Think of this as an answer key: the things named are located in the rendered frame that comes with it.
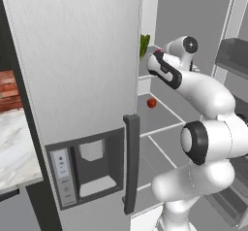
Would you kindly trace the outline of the grey fridge door with dispenser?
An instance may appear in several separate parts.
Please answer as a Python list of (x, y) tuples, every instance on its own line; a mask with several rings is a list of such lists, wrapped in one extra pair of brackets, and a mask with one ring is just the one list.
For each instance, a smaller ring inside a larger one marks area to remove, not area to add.
[(141, 0), (3, 0), (62, 231), (129, 231)]

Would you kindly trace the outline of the green leafy vegetable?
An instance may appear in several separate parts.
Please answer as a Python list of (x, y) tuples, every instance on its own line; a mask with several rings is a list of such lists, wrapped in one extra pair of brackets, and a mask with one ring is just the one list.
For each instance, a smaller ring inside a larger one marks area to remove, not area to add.
[(150, 35), (146, 34), (140, 35), (140, 42), (139, 42), (139, 58), (143, 58), (146, 51), (147, 51), (147, 47), (149, 45), (149, 41), (150, 41)]

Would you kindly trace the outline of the red round fruit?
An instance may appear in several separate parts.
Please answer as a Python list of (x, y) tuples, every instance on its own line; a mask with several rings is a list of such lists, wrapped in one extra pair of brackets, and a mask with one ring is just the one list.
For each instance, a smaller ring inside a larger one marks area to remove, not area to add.
[(146, 104), (147, 104), (147, 107), (150, 108), (150, 109), (153, 109), (156, 107), (157, 105), (157, 100), (155, 98), (149, 98), (147, 101), (146, 101)]

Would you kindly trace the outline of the dark grey door bin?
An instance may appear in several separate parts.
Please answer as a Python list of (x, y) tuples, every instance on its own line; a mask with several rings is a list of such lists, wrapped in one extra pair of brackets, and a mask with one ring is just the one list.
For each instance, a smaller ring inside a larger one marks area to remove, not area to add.
[(235, 178), (232, 185), (205, 197), (231, 227), (248, 231), (248, 160), (232, 159)]
[(248, 80), (248, 42), (238, 38), (222, 40), (215, 64)]

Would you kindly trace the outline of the grey fridge body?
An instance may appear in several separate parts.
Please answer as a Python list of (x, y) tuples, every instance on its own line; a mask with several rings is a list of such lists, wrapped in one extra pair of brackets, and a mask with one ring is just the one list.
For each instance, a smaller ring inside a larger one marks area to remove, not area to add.
[[(196, 38), (199, 50), (194, 56), (194, 64), (202, 73), (211, 76), (229, 5), (230, 0), (144, 0), (141, 27), (145, 33), (154, 35), (150, 46), (162, 47), (182, 35)], [(201, 117), (159, 79), (140, 78), (139, 95), (146, 93), (158, 98), (185, 122)], [(174, 169), (188, 162), (179, 142), (182, 127), (183, 124), (148, 136)], [(131, 231), (157, 231), (155, 225), (161, 211), (162, 204), (152, 195), (150, 185), (138, 190)]]

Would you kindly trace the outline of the open grey fridge door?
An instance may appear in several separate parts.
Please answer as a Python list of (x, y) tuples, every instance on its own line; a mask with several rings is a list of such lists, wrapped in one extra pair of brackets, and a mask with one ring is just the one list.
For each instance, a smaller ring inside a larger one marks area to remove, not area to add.
[[(241, 27), (246, 27), (248, 39), (248, 20), (244, 20), (245, 16), (248, 16), (248, 0), (231, 0), (222, 39), (241, 38)], [(248, 103), (248, 78), (217, 65), (212, 70), (212, 77), (228, 87), (235, 96)]]

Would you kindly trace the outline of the grey base cabinet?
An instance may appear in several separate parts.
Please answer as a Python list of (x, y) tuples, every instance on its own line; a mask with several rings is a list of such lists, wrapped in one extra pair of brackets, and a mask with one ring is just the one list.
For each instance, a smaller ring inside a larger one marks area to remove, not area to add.
[(0, 194), (0, 231), (40, 231), (19, 189)]

